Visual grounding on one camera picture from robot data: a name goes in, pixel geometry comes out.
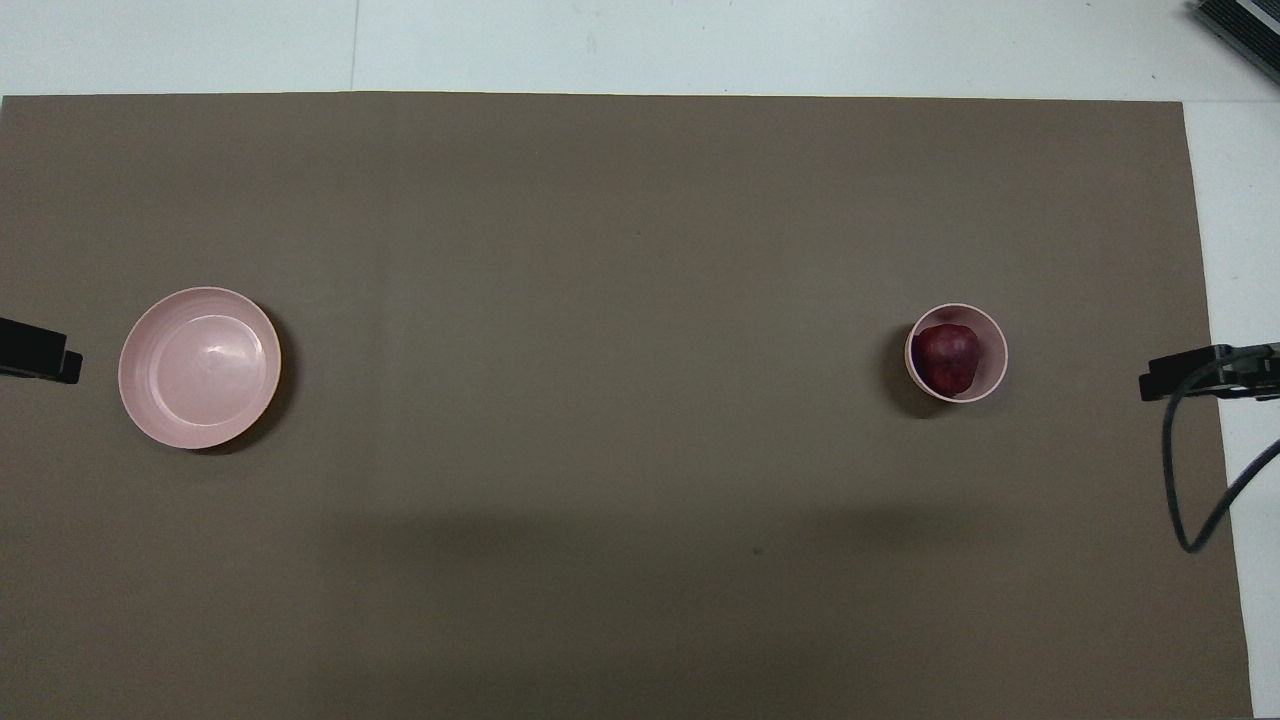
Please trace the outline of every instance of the black device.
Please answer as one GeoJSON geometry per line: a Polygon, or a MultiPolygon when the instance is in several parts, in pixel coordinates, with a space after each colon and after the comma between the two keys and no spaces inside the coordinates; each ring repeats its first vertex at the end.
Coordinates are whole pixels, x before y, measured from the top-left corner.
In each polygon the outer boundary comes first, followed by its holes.
{"type": "Polygon", "coordinates": [[[1181,509],[1178,506],[1178,488],[1174,484],[1174,415],[1184,397],[1194,395],[1213,395],[1222,398],[1256,397],[1274,400],[1280,396],[1280,343],[1251,345],[1231,347],[1230,345],[1210,345],[1199,350],[1166,355],[1147,363],[1147,374],[1138,378],[1138,389],[1143,400],[1169,397],[1165,407],[1165,420],[1160,427],[1160,451],[1165,469],[1165,497],[1169,502],[1169,519],[1174,524],[1178,544],[1187,552],[1199,552],[1204,548],[1213,529],[1226,515],[1228,509],[1244,491],[1267,462],[1280,455],[1280,439],[1272,442],[1253,459],[1244,471],[1228,486],[1217,505],[1210,511],[1208,519],[1194,539],[1187,536],[1183,527],[1181,509]]]}
{"type": "Polygon", "coordinates": [[[83,360],[63,333],[0,318],[0,375],[76,384],[83,360]]]}
{"type": "Polygon", "coordinates": [[[1192,14],[1280,82],[1280,0],[1203,0],[1192,14]]]}
{"type": "Polygon", "coordinates": [[[1147,363],[1147,374],[1138,378],[1142,398],[1151,401],[1169,397],[1188,375],[1211,363],[1215,364],[1213,370],[1192,384],[1187,392],[1189,397],[1280,397],[1280,343],[1271,343],[1247,347],[1210,345],[1151,360],[1147,363]],[[1253,352],[1260,348],[1271,348],[1272,355],[1258,356],[1253,352]]]}

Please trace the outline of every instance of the white table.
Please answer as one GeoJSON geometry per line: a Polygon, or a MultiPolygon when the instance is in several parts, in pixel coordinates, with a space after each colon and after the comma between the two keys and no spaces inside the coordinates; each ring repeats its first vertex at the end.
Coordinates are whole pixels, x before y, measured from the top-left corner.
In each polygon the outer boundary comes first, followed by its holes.
{"type": "MultiPolygon", "coordinates": [[[[346,90],[1179,100],[1213,341],[1280,341],[1280,86],[1176,0],[0,4],[0,95],[346,90]]],[[[1221,414],[1234,477],[1280,402],[1221,414]]],[[[1280,716],[1280,468],[1231,524],[1253,711],[1280,716]]]]}

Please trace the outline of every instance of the black clamp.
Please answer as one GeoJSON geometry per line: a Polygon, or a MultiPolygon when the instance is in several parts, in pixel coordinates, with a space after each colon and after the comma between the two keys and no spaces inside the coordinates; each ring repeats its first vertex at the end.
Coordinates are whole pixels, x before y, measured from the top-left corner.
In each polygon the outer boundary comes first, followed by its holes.
{"type": "Polygon", "coordinates": [[[76,384],[83,360],[63,333],[0,318],[0,375],[76,384]]]}

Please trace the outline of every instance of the bowl rim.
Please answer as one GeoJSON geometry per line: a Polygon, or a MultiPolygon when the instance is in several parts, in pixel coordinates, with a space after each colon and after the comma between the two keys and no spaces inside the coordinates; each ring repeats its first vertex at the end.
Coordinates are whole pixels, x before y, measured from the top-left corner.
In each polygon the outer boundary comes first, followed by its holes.
{"type": "Polygon", "coordinates": [[[915,323],[911,324],[911,329],[906,333],[906,343],[905,343],[904,350],[902,350],[902,359],[906,363],[906,373],[909,375],[911,375],[911,382],[914,382],[916,384],[916,387],[919,387],[920,389],[923,389],[928,395],[931,395],[931,396],[933,396],[933,397],[936,397],[936,398],[938,398],[938,400],[941,400],[943,402],[954,402],[956,405],[965,405],[965,404],[969,404],[969,402],[978,402],[979,400],[987,397],[988,395],[991,395],[992,392],[995,392],[996,388],[1000,387],[1005,382],[1005,373],[1009,372],[1009,341],[1005,338],[1005,331],[1000,327],[1000,323],[997,323],[996,319],[992,318],[991,314],[988,314],[982,307],[977,307],[974,305],[969,305],[968,302],[943,302],[941,305],[934,305],[933,307],[929,307],[928,310],[925,310],[924,314],[922,314],[915,320],[915,323]],[[933,388],[931,388],[928,384],[925,384],[924,379],[920,377],[920,373],[915,369],[915,363],[911,360],[911,341],[915,340],[915,333],[919,329],[920,323],[923,323],[925,319],[928,319],[929,315],[933,315],[938,310],[945,310],[947,307],[964,307],[966,310],[973,310],[974,313],[978,313],[979,315],[982,315],[983,318],[986,318],[987,322],[991,323],[991,327],[996,328],[996,334],[1000,337],[1000,346],[1005,351],[1004,352],[1005,361],[1000,366],[1000,375],[996,377],[996,382],[991,383],[991,387],[987,388],[987,391],[983,392],[983,393],[980,393],[980,395],[975,395],[973,397],[965,397],[965,398],[947,397],[945,395],[941,395],[941,393],[936,392],[933,388]]]}

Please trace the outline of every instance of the bowl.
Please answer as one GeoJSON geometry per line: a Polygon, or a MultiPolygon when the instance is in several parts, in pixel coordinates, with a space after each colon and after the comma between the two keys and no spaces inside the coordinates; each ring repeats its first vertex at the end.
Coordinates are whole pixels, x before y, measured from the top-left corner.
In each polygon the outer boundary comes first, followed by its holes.
{"type": "Polygon", "coordinates": [[[1005,379],[1005,370],[1009,369],[1009,343],[1005,341],[1005,333],[1000,329],[1000,325],[991,315],[964,302],[938,305],[920,315],[920,319],[911,325],[911,332],[906,334],[904,354],[906,372],[911,375],[911,380],[915,382],[916,387],[943,402],[977,402],[987,397],[1000,387],[1000,383],[1005,379]],[[920,334],[922,331],[946,323],[968,327],[978,336],[978,343],[982,346],[982,355],[978,359],[978,372],[973,378],[973,384],[969,386],[969,389],[955,397],[934,392],[927,386],[915,368],[915,361],[911,359],[911,341],[915,340],[915,336],[920,334]]]}
{"type": "Polygon", "coordinates": [[[156,302],[120,350],[124,410],[172,447],[212,447],[241,434],[266,410],[279,379],[271,320],[252,300],[220,287],[156,302]]]}

